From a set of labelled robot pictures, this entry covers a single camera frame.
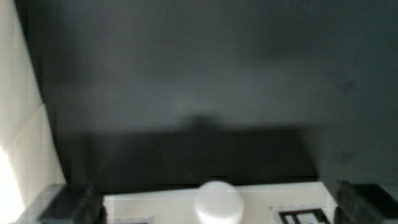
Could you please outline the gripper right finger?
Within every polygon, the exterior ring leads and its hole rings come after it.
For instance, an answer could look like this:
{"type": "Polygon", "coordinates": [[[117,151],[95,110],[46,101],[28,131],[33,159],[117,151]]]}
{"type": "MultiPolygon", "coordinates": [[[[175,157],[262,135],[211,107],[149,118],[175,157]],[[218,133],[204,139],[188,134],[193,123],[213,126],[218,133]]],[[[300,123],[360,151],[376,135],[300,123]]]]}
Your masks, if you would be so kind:
{"type": "Polygon", "coordinates": [[[376,184],[341,183],[333,224],[398,224],[398,201],[376,184]]]}

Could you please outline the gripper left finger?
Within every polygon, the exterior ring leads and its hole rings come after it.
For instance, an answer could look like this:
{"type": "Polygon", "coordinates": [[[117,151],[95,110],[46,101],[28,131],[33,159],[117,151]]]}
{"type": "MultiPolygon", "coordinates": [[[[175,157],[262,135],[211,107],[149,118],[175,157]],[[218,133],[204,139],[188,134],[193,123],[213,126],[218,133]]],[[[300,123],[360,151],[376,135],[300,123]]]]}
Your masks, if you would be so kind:
{"type": "Polygon", "coordinates": [[[40,224],[104,224],[102,196],[88,185],[69,185],[60,190],[44,212],[40,224]]]}

